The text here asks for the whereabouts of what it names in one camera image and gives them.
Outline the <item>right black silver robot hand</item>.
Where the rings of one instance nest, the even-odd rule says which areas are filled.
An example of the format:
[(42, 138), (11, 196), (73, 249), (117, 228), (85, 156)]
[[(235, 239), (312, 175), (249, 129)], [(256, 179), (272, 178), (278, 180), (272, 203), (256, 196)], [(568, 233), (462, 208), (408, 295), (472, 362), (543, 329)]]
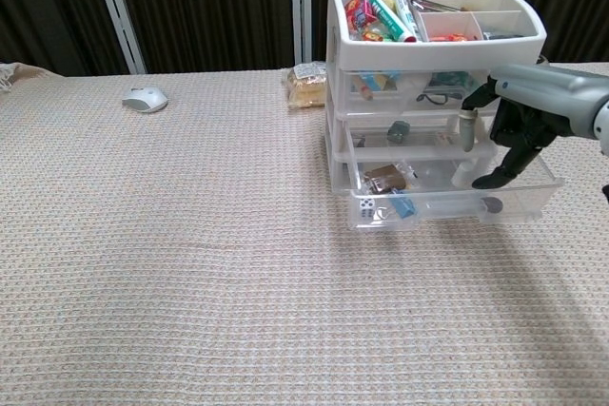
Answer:
[(478, 110), (499, 100), (489, 134), (508, 152), (475, 189), (510, 184), (558, 137), (596, 140), (608, 154), (608, 78), (549, 65), (506, 65), (491, 69), (486, 83), (462, 101), (462, 149), (473, 148)]

